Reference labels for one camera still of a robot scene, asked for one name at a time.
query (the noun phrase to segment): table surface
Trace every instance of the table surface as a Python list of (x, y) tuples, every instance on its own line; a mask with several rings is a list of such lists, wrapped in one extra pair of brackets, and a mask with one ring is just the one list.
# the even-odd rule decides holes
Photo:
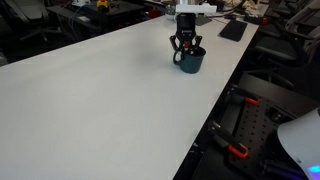
[(164, 16), (0, 68), (0, 179), (172, 179), (258, 26), (196, 27), (201, 70), (172, 63)]

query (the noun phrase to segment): keyboard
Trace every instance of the keyboard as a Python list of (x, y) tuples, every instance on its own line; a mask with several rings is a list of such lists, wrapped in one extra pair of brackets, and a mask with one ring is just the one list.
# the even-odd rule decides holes
[(247, 28), (247, 23), (237, 20), (231, 20), (220, 32), (220, 36), (231, 39), (234, 41), (240, 41), (244, 31)]

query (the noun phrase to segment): red clamp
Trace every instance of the red clamp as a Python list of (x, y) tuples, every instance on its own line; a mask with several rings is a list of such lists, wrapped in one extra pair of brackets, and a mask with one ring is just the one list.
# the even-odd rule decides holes
[(248, 156), (249, 150), (246, 146), (239, 144), (243, 149), (244, 149), (244, 153), (240, 152), (238, 149), (236, 149), (235, 147), (233, 147), (231, 144), (228, 146), (228, 149), (236, 156), (238, 156), (241, 159), (244, 159)]
[(252, 105), (258, 105), (260, 103), (259, 99), (255, 100), (255, 99), (251, 99), (251, 98), (244, 98), (244, 100), (247, 102), (247, 103), (250, 103)]

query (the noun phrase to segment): office chair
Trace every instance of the office chair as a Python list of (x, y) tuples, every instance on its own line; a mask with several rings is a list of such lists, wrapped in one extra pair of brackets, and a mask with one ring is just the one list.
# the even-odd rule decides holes
[[(12, 33), (11, 28), (0, 14), (0, 37)], [(0, 66), (8, 64), (7, 58), (2, 50), (2, 42), (0, 41)]]
[(276, 37), (276, 38), (281, 38), (282, 36), (281, 31), (283, 27), (287, 31), (298, 32), (300, 29), (303, 29), (306, 32), (302, 32), (302, 33), (304, 34), (309, 33), (308, 30), (315, 28), (315, 26), (309, 25), (306, 22), (310, 18), (312, 18), (313, 15), (316, 14), (319, 10), (320, 9), (318, 9), (316, 6), (310, 3), (304, 9), (300, 10), (295, 16), (290, 18), (285, 25), (283, 25), (281, 21), (272, 20), (271, 21), (272, 23), (259, 27), (258, 32), (268, 36)]
[(0, 3), (10, 18), (20, 19), (27, 25), (37, 27), (31, 30), (29, 34), (21, 37), (21, 41), (41, 34), (43, 39), (48, 42), (45, 33), (61, 33), (60, 28), (53, 30), (52, 27), (41, 27), (42, 24), (49, 21), (49, 16), (43, 2), (40, 0), (3, 0)]
[(272, 11), (279, 14), (281, 17), (289, 19), (296, 15), (297, 12), (302, 10), (310, 0), (299, 0), (299, 1), (292, 1), (292, 0), (285, 0), (285, 7), (273, 8)]
[[(303, 16), (298, 19), (304, 22), (319, 9), (320, 1), (313, 0), (302, 10)], [(320, 26), (314, 28), (308, 35), (296, 32), (298, 26), (303, 26), (303, 24), (295, 23), (294, 26), (289, 26), (287, 30), (282, 29), (282, 34), (286, 33), (284, 39), (264, 37), (259, 41), (255, 49), (261, 53), (261, 57), (267, 58), (270, 67), (263, 70), (245, 71), (245, 73), (267, 74), (270, 82), (272, 78), (275, 78), (289, 87), (293, 87), (294, 85), (291, 82), (275, 73), (277, 67), (302, 67), (309, 64), (320, 43)]]

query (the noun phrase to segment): black cable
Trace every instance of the black cable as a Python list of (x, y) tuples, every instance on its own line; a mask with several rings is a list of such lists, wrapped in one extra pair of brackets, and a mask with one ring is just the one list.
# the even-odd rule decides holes
[(219, 21), (218, 19), (214, 19), (214, 18), (212, 18), (213, 20), (215, 20), (215, 21), (217, 21), (217, 22), (220, 22), (220, 23), (222, 23), (222, 24), (228, 24), (228, 23), (225, 23), (225, 22), (223, 22), (223, 21)]
[[(71, 3), (71, 1), (69, 1), (68, 3), (66, 3), (65, 5), (63, 5), (62, 7), (61, 7), (61, 9), (57, 12), (57, 17), (58, 17), (58, 20), (59, 20), (59, 22), (60, 22), (60, 25), (61, 25), (61, 29), (63, 30), (63, 31), (65, 31), (66, 32), (66, 29), (63, 27), (63, 24), (62, 24), (62, 21), (61, 21), (61, 18), (60, 18), (60, 12), (65, 8), (65, 7), (67, 7), (67, 5), (69, 5)], [(71, 38), (72, 38), (72, 40), (73, 40), (73, 42), (76, 42), (76, 40), (73, 38), (73, 36), (71, 35), (70, 36)]]
[(99, 13), (100, 13), (99, 34), (102, 34), (102, 8), (99, 8)]
[(229, 13), (226, 13), (226, 14), (222, 14), (222, 15), (218, 15), (218, 16), (206, 16), (207, 18), (217, 18), (217, 17), (224, 17), (224, 16), (226, 16), (226, 15), (230, 15), (230, 14), (232, 14), (232, 13), (234, 13), (234, 11), (231, 11), (231, 12), (229, 12)]
[(75, 16), (77, 15), (77, 13), (80, 11), (80, 9), (81, 9), (83, 6), (80, 6), (80, 7), (75, 11), (75, 13), (69, 17), (69, 20), (68, 20), (69, 26), (70, 26), (72, 32), (74, 33), (74, 35), (75, 35), (75, 37), (76, 37), (76, 39), (77, 39), (78, 42), (80, 41), (80, 39), (79, 39), (77, 33), (75, 32), (75, 30), (74, 30), (74, 28), (73, 28), (73, 27), (74, 27), (73, 25), (74, 25), (74, 18), (75, 18)]

